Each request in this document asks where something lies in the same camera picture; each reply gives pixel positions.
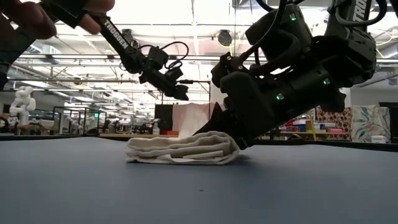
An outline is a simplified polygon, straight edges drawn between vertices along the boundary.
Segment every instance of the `ceiling light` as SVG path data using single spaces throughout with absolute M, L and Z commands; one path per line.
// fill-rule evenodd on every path
M 80 90 L 72 90 L 72 89 L 64 89 L 64 90 L 61 90 L 61 89 L 49 89 L 48 91 L 62 91 L 62 92 L 68 92 L 68 91 L 80 91 Z
M 68 103 L 68 102 L 65 102 L 63 105 L 66 106 L 66 107 L 69 107 L 69 106 L 71 106 L 71 107 L 81 107 L 81 108 L 87 108 L 88 107 L 88 105 L 80 105 L 80 104 L 77 105 L 77 104 Z
M 107 59 L 108 57 L 106 55 L 94 55 L 96 59 Z M 75 58 L 81 58 L 81 59 L 93 59 L 92 55 L 53 55 L 52 56 L 54 59 L 75 59 Z
M 102 92 L 102 91 L 105 91 L 105 90 L 83 90 L 83 91 L 87 91 L 87 92 Z
M 106 109 L 110 109 L 110 110 L 117 110 L 118 108 L 115 106 L 105 106 Z
M 69 110 L 85 110 L 85 108 L 68 108 Z
M 32 86 L 37 86 L 37 87 L 42 87 L 46 88 L 49 87 L 50 85 L 44 83 L 44 82 L 37 82 L 37 81 L 22 81 L 25 84 L 32 85 Z
M 74 99 L 80 100 L 80 101 L 85 101 L 85 102 L 92 102 L 95 101 L 89 97 L 82 97 L 82 96 L 74 96 Z
M 57 92 L 57 91 L 55 91 L 54 93 L 57 94 L 57 95 L 60 95 L 60 96 L 64 96 L 64 97 L 70 97 L 69 95 L 66 95 L 64 93 L 60 93 L 60 92 Z

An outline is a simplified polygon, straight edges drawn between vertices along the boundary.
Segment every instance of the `human hand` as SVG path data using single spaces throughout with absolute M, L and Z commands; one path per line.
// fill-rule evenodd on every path
M 114 6 L 115 0 L 88 0 L 85 7 L 88 11 L 107 12 Z M 18 26 L 34 32 L 38 39 L 48 39 L 57 34 L 57 29 L 43 8 L 34 2 L 20 2 L 20 0 L 0 0 L 0 12 Z M 100 32 L 101 27 L 88 14 L 80 21 L 79 26 L 91 34 Z M 0 13 L 0 41 L 10 40 L 15 31 L 10 22 Z

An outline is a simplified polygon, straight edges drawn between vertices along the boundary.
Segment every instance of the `black cable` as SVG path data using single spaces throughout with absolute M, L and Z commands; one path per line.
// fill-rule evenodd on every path
M 244 62 L 246 59 L 249 58 L 251 54 L 253 54 L 258 48 L 260 47 L 262 41 L 271 33 L 275 32 L 275 30 L 278 28 L 280 21 L 282 20 L 282 16 L 284 15 L 285 8 L 287 5 L 287 0 L 280 0 L 279 2 L 279 7 L 278 11 L 276 12 L 276 16 L 274 18 L 274 21 L 272 22 L 270 28 L 267 30 L 267 32 L 260 38 L 260 40 L 255 43 L 253 46 L 249 48 L 249 50 L 243 52 L 239 58 L 241 59 L 242 62 Z
M 187 51 L 185 52 L 185 55 L 182 58 L 175 60 L 174 62 L 170 63 L 170 65 L 165 65 L 164 67 L 166 69 L 168 69 L 168 70 L 175 69 L 175 68 L 180 68 L 182 66 L 182 62 L 181 61 L 183 59 L 185 59 L 188 56 L 188 54 L 189 54 L 189 46 L 186 43 L 181 42 L 181 41 L 171 42 L 171 43 L 163 46 L 161 48 L 161 50 L 164 50 L 167 47 L 170 47 L 171 45 L 174 45 L 174 44 L 182 44 L 182 45 L 184 45 L 187 48 Z
M 260 5 L 263 9 L 265 9 L 267 12 L 271 12 L 272 10 L 274 10 L 273 7 L 270 7 L 269 5 L 267 5 L 267 3 L 265 3 L 262 0 L 256 0 L 256 2 L 258 3 L 258 5 Z
M 155 47 L 155 46 L 153 46 L 153 45 L 151 45 L 151 44 L 146 44 L 146 45 L 140 46 L 138 49 L 142 49 L 142 48 L 144 48 L 144 47 Z
M 259 49 L 254 51 L 254 61 L 256 63 L 256 65 L 260 66 L 260 55 L 259 55 Z
M 296 36 L 284 30 L 278 30 L 278 33 L 279 35 L 283 35 L 292 40 L 290 47 L 285 52 L 280 54 L 277 58 L 268 61 L 267 63 L 261 65 L 260 67 L 253 68 L 253 70 L 256 73 L 263 73 L 263 74 L 271 73 L 274 70 L 278 69 L 279 65 L 281 65 L 282 63 L 283 64 L 290 63 L 300 53 L 301 44 Z
M 344 25 L 344 26 L 358 27 L 358 26 L 373 25 L 373 24 L 379 22 L 380 20 L 382 20 L 387 13 L 386 0 L 376 0 L 376 2 L 379 5 L 380 10 L 379 10 L 379 14 L 374 19 L 371 19 L 368 21 L 360 21 L 360 22 L 347 21 L 341 17 L 339 6 L 336 7 L 336 19 L 341 25 Z
M 272 10 L 274 10 L 273 7 L 270 7 L 269 5 L 267 5 L 263 0 L 256 0 L 256 2 L 267 12 L 271 12 Z M 289 1 L 287 1 L 288 4 L 296 4 L 296 5 L 300 4 L 301 2 L 304 2 L 304 0 L 295 0 L 295 1 L 289 0 Z

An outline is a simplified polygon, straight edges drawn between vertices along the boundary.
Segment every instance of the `white towel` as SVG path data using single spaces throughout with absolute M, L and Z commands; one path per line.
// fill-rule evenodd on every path
M 126 154 L 128 162 L 223 165 L 237 158 L 239 146 L 231 136 L 210 131 L 188 138 L 132 138 Z

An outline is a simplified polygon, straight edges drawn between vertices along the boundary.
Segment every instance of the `desk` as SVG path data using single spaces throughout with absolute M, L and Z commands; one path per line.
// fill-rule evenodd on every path
M 127 164 L 100 138 L 0 142 L 0 223 L 395 224 L 398 153 L 255 146 L 226 166 Z

